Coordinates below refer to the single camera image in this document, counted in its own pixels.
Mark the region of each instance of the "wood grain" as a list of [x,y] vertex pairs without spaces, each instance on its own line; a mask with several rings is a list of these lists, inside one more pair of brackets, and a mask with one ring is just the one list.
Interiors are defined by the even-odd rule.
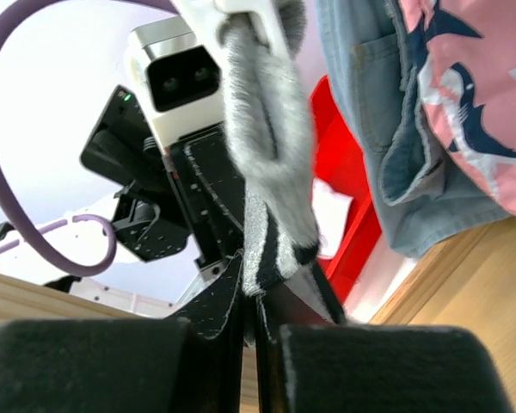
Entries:
[[[0,275],[0,324],[17,318],[109,317],[137,316]],[[259,409],[255,353],[248,348],[243,355],[242,378],[240,411],[257,413]]]
[[516,219],[453,237],[419,266],[373,321],[473,331],[493,356],[516,409]]

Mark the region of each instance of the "pink fabric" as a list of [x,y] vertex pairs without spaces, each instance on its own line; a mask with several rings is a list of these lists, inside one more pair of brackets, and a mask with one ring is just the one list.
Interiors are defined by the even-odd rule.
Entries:
[[516,0],[400,4],[409,35],[426,48],[418,80],[430,127],[478,187],[516,216]]

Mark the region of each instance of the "red container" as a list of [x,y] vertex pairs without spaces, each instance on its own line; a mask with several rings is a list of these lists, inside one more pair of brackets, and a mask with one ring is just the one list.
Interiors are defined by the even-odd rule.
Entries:
[[316,176],[334,191],[353,197],[341,247],[332,260],[320,264],[344,302],[380,237],[380,225],[372,205],[363,153],[348,130],[322,78],[311,96],[316,119]]

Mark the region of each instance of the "white tag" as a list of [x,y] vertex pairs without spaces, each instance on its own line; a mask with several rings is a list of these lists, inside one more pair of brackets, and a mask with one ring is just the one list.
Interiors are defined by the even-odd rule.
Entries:
[[311,207],[319,226],[319,258],[330,260],[341,246],[346,228],[347,213],[353,198],[335,192],[326,182],[313,182]]

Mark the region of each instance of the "blue jeans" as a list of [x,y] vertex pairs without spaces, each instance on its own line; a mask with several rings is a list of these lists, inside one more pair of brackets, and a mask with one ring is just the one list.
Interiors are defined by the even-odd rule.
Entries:
[[420,257],[451,235],[506,218],[427,124],[398,1],[316,4],[333,96],[365,154],[389,246]]

